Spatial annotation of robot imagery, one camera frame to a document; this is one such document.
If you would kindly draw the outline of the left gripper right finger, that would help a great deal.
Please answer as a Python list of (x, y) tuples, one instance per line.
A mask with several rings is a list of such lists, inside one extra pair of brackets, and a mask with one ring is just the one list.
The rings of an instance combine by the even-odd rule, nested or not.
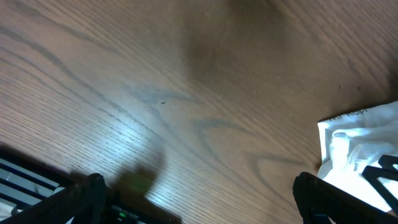
[(304, 224), (397, 224), (397, 217), (308, 172), (295, 178), (292, 190)]

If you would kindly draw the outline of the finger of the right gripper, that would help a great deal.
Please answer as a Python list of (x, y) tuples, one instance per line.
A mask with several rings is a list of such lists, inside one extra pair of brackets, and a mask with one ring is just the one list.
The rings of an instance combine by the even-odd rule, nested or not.
[(382, 179), (397, 182), (397, 157), (383, 155), (378, 161), (381, 168), (366, 166), (363, 177), (372, 185), (376, 192), (386, 201), (392, 211), (397, 215), (397, 198), (382, 182)]

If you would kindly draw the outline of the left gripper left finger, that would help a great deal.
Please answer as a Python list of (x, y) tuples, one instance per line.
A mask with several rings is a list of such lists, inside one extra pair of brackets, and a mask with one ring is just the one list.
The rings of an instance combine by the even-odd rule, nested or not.
[(91, 174), (49, 198), (13, 215), (2, 224), (97, 224), (106, 205), (106, 186), (100, 174)]

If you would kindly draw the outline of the white t-shirt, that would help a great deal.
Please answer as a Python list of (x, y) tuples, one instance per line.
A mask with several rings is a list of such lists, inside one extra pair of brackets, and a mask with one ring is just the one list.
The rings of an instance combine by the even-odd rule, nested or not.
[(397, 156), (397, 102), (318, 122), (322, 164), (317, 177), (383, 212), (391, 207), (363, 177), (380, 168), (383, 155)]

